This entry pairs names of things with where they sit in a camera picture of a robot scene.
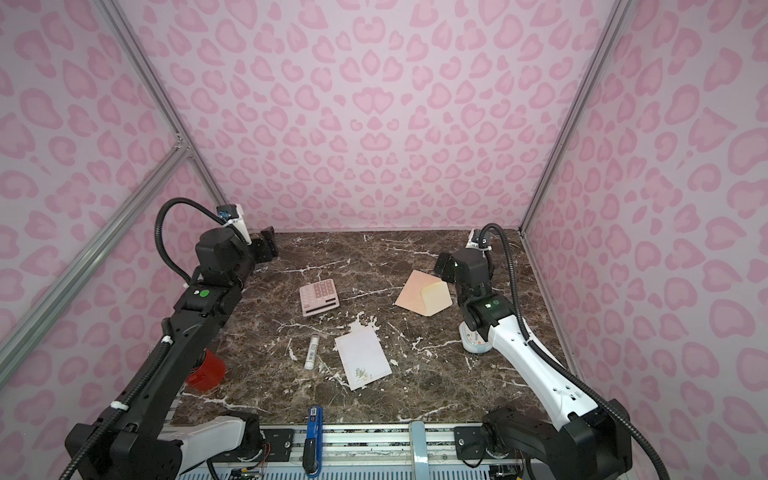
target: blue clamp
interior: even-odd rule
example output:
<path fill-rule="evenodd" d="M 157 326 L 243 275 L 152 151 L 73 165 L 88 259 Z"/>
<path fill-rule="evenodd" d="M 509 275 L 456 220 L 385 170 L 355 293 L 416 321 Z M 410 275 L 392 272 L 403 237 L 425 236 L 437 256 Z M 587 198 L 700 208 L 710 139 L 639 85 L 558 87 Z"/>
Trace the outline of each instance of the blue clamp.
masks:
<path fill-rule="evenodd" d="M 301 466 L 306 476 L 316 478 L 320 475 L 323 459 L 323 408 L 319 405 L 311 406 L 309 417 Z"/>

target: glue stick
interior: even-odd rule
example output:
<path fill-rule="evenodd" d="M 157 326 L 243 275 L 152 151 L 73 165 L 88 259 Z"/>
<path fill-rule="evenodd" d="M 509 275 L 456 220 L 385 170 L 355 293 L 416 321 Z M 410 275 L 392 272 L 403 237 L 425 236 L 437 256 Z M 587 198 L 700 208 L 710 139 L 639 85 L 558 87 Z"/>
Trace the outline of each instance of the glue stick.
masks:
<path fill-rule="evenodd" d="M 320 337 L 312 335 L 310 340 L 310 349 L 306 352 L 306 361 L 304 362 L 304 369 L 311 370 L 315 368 L 315 357 L 317 356 L 317 346 L 320 344 Z"/>

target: red cup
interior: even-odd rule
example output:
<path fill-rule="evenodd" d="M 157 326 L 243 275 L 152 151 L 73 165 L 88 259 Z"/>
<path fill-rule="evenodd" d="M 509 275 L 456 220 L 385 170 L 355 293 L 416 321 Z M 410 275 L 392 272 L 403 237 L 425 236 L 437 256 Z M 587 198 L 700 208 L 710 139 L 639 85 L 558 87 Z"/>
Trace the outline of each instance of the red cup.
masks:
<path fill-rule="evenodd" d="M 218 386 L 227 373 L 227 367 L 213 352 L 205 349 L 203 362 L 187 377 L 187 385 L 200 392 L 207 392 Z"/>

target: vent grille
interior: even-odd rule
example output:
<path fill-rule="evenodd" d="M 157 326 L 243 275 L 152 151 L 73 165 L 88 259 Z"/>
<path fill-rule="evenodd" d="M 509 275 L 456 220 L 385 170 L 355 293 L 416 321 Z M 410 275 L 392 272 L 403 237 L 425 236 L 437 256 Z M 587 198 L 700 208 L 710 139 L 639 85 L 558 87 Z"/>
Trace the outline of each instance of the vent grille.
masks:
<path fill-rule="evenodd" d="M 364 467 L 366 470 L 356 470 L 355 467 L 329 467 L 326 471 L 320 473 L 320 476 L 314 480 L 413 480 L 411 468 L 403 467 Z M 227 480 L 230 477 L 232 468 L 217 468 L 217 473 L 221 480 Z M 431 480 L 489 480 L 488 468 L 477 468 L 469 470 L 464 467 L 437 467 L 431 468 L 429 473 Z M 206 469 L 186 473 L 178 477 L 178 480 L 210 480 L 210 474 Z M 294 468 L 266 468 L 266 474 L 263 480 L 310 480 L 304 471 Z"/>

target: robotic arm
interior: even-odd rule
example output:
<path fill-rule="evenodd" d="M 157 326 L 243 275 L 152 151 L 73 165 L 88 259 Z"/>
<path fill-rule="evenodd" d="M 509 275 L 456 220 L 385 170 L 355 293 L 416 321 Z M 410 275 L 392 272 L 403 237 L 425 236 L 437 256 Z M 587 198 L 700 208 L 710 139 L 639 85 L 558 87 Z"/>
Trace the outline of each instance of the robotic arm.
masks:
<path fill-rule="evenodd" d="M 467 248 L 441 253 L 435 273 L 455 284 L 466 326 L 479 333 L 518 370 L 552 421 L 541 422 L 510 406 L 496 409 L 483 418 L 485 448 L 499 454 L 517 450 L 528 459 L 538 458 L 558 480 L 616 478 L 632 467 L 629 431 L 555 369 L 562 366 L 541 346 L 525 319 L 518 319 L 516 298 L 511 301 L 493 290 L 493 264 L 490 247 L 485 246 L 487 241 L 483 238 L 485 231 L 471 238 Z M 510 259 L 508 255 L 510 275 L 515 282 Z M 611 400 L 609 404 L 628 422 L 627 411 L 618 401 Z"/>
<path fill-rule="evenodd" d="M 176 302 L 174 314 L 163 320 L 163 339 L 93 425 L 78 423 L 70 431 L 65 447 L 72 462 L 61 478 L 70 478 L 75 469 L 83 478 L 92 479 L 176 478 L 179 472 L 219 452 L 240 447 L 244 456 L 255 457 L 261 450 L 258 416 L 241 413 L 175 429 L 158 438 L 176 394 L 240 302 L 253 268 L 278 255 L 274 229 L 262 230 L 262 238 L 251 240 L 239 206 L 219 206 L 214 215 L 191 200 L 173 199 L 161 208 L 155 226 L 161 256 L 162 218 L 177 203 L 204 210 L 221 227 L 200 235 L 195 246 L 200 265 Z M 163 258 L 173 263 L 167 254 Z"/>

